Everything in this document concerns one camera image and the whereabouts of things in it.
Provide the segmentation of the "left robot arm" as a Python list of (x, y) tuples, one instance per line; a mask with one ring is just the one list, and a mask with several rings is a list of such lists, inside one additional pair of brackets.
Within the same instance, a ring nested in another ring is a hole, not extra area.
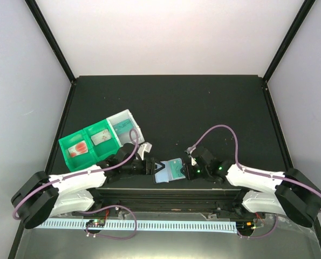
[(98, 215), (104, 203), (93, 196), (90, 189), (124, 175), (151, 175), (166, 168), (166, 163), (146, 157), (151, 144), (140, 146), (126, 143), (118, 151), (88, 168), (61, 175), (34, 173), (11, 198), (12, 217), (24, 228), (33, 229), (48, 218), (69, 212), (89, 212)]

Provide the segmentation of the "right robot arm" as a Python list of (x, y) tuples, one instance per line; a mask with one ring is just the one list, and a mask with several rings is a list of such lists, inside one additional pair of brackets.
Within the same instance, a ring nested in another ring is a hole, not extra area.
[(272, 172), (220, 161), (203, 146), (190, 147), (186, 153), (191, 162), (184, 163), (181, 171), (188, 180), (203, 178), (244, 189), (233, 203), (238, 217), (258, 212), (279, 214), (311, 228), (321, 210), (320, 189), (295, 168)]

